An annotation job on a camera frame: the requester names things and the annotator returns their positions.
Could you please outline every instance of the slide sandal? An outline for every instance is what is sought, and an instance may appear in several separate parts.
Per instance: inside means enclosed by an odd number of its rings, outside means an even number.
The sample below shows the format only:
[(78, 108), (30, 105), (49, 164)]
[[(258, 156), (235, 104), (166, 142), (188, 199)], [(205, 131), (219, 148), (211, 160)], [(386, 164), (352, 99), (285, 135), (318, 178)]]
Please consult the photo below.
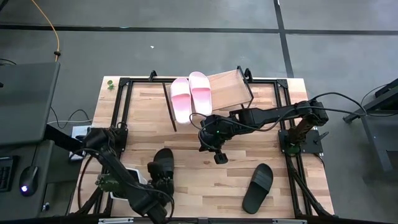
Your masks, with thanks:
[(261, 203), (271, 189), (274, 175), (271, 168), (266, 164), (259, 164), (251, 177), (248, 191), (243, 198), (243, 210), (249, 214), (256, 213)]
[(211, 105), (211, 88), (209, 79), (201, 72), (189, 74), (189, 87), (195, 111), (204, 115), (211, 115), (213, 107)]
[(180, 124), (188, 124), (192, 114), (191, 92), (186, 78), (177, 78), (170, 87), (175, 120)]

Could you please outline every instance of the keyboard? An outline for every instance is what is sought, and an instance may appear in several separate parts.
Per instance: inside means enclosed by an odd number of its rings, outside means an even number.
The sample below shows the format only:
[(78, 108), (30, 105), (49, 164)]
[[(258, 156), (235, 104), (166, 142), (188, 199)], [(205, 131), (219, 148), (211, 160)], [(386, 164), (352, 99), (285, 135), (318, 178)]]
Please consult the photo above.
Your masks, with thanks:
[(10, 191), (17, 158), (17, 156), (0, 157), (0, 192)]

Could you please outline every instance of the computer mouse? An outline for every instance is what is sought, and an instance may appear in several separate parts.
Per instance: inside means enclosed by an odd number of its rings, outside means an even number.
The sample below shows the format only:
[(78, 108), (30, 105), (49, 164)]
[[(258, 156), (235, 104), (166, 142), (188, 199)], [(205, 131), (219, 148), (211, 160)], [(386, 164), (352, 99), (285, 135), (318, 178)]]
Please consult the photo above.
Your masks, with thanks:
[(19, 177), (19, 191), (22, 196), (28, 197), (35, 194), (38, 176), (39, 168), (37, 166), (29, 166), (22, 171)]

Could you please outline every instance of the wooden table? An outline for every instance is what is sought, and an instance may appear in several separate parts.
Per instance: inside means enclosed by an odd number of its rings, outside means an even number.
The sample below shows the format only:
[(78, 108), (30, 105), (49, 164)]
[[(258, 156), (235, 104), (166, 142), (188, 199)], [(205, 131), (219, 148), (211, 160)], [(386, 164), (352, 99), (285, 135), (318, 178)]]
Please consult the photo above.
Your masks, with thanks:
[[(119, 78), (104, 77), (93, 126), (109, 127), (117, 90), (109, 90), (106, 83), (112, 80), (117, 86)], [(303, 79), (288, 78), (287, 80), (292, 103), (307, 100)], [(253, 84), (251, 89), (254, 94), (252, 108), (276, 107), (272, 85)], [(214, 113), (227, 116), (228, 111), (236, 108), (239, 107), (214, 111)], [(200, 117), (195, 116), (193, 120), (198, 124)], [(175, 158), (174, 217), (294, 217), (285, 157), (280, 153), (277, 138), (279, 125), (266, 133), (254, 132), (235, 136), (223, 146), (223, 152), (227, 154), (229, 162), (217, 165), (213, 159), (214, 153), (198, 151), (200, 147), (197, 139), (198, 130), (192, 125), (176, 124), (178, 131), (174, 132), (164, 91), (162, 85), (158, 83), (134, 84), (127, 124), (129, 137), (121, 161), (126, 167), (139, 169), (146, 179), (150, 179), (146, 165), (153, 160), (155, 153), (163, 147), (173, 150)], [(302, 157), (309, 189), (323, 207), (333, 213), (322, 163), (319, 158), (311, 154), (303, 154)], [(272, 168), (274, 183), (259, 211), (250, 215), (242, 210), (241, 204), (254, 168), (260, 163), (268, 164)], [(82, 203), (96, 188), (94, 182), (100, 172), (101, 165), (97, 161), (92, 161), (83, 178)], [(300, 208), (304, 212), (300, 190), (298, 190), (298, 195)], [(76, 198), (75, 194), (71, 212), (77, 210)], [(138, 214), (132, 211), (127, 202), (114, 200), (112, 216), (134, 217)]]

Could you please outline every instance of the black slipper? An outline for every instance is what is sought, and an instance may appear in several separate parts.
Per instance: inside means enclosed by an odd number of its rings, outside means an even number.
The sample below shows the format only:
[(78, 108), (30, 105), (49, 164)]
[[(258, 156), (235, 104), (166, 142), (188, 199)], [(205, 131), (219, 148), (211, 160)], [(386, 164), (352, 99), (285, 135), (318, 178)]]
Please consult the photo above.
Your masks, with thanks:
[(251, 177), (248, 191), (243, 198), (243, 210), (249, 214), (256, 213), (261, 203), (271, 189), (274, 175), (271, 168), (266, 164), (259, 164)]

